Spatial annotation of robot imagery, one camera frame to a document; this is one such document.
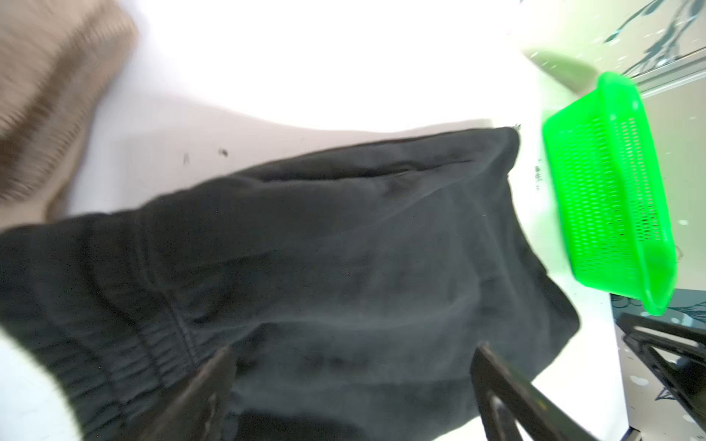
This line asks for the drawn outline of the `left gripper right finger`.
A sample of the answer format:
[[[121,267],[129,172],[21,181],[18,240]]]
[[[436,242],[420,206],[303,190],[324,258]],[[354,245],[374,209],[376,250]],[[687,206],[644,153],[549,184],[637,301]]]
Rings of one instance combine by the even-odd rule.
[[[489,440],[592,440],[584,428],[498,356],[489,344],[478,345],[470,374],[479,413]]]

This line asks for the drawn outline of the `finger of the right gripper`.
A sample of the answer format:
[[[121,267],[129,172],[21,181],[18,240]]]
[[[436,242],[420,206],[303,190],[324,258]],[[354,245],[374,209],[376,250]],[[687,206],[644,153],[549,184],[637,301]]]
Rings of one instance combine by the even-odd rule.
[[[623,342],[690,416],[705,415],[705,332],[622,314]]]

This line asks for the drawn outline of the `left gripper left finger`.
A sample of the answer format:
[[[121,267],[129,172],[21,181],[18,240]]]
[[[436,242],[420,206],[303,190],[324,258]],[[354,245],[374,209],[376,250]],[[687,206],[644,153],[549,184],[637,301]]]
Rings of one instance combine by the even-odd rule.
[[[233,349],[219,349],[132,424],[132,439],[219,440],[236,372]]]

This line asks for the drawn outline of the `green plastic basket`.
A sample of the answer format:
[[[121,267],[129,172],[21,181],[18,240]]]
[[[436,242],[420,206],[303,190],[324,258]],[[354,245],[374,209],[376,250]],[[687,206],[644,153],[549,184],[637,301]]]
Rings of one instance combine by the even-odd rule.
[[[678,253],[641,93],[618,73],[542,126],[548,169],[575,279],[663,314]]]

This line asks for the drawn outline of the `black shorts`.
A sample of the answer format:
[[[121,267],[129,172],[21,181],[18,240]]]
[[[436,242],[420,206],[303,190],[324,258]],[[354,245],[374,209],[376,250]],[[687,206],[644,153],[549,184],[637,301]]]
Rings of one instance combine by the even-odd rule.
[[[305,154],[1,236],[1,325],[111,439],[217,350],[224,440],[432,440],[474,350],[535,377],[580,321],[531,250],[511,128]]]

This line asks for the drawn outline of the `beige shorts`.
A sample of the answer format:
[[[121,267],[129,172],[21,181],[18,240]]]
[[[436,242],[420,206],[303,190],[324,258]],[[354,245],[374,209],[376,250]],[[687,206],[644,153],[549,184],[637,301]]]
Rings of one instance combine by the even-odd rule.
[[[138,39],[116,1],[1,4],[1,227],[52,220]]]

